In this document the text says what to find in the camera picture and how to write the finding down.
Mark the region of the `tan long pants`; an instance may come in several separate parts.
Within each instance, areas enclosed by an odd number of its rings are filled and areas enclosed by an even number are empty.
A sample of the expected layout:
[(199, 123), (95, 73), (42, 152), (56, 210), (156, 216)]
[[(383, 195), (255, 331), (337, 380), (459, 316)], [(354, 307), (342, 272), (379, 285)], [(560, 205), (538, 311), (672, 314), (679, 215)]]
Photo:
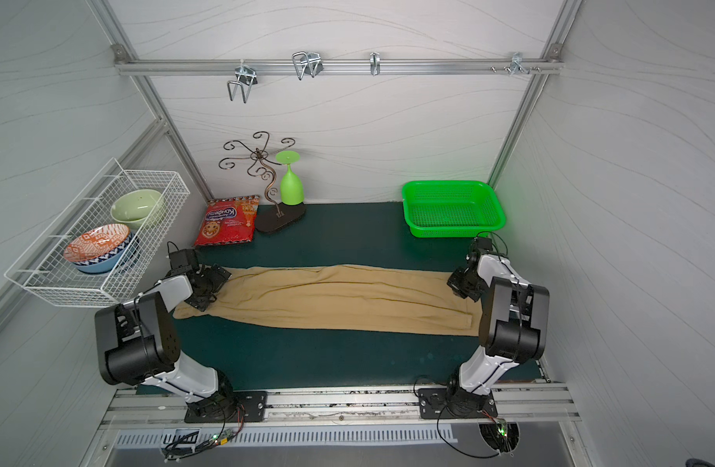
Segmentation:
[(359, 265), (233, 269), (205, 312), (271, 328), (475, 337), (480, 305), (447, 272)]

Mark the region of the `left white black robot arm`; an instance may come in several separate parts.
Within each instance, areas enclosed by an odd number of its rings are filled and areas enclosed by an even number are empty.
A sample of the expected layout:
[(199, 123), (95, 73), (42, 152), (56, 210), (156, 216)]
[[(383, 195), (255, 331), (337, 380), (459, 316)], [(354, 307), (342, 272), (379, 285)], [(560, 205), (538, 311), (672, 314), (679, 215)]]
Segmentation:
[(110, 385), (179, 395), (198, 418), (230, 418), (239, 402), (229, 380), (184, 353), (172, 313), (179, 305), (207, 311), (231, 273), (200, 264), (192, 249), (173, 251), (169, 260), (171, 270), (147, 291), (95, 313), (99, 373)]

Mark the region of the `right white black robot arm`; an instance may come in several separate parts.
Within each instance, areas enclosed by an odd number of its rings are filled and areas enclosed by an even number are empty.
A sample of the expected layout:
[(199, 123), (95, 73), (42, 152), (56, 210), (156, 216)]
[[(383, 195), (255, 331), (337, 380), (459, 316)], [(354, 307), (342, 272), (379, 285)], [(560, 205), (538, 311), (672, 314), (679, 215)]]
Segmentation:
[(447, 281), (455, 295), (482, 308), (479, 346), (447, 388), (447, 406), (456, 414), (493, 414), (496, 382), (507, 371), (540, 359), (545, 350), (550, 292), (520, 276), (493, 237), (475, 237), (466, 266)]

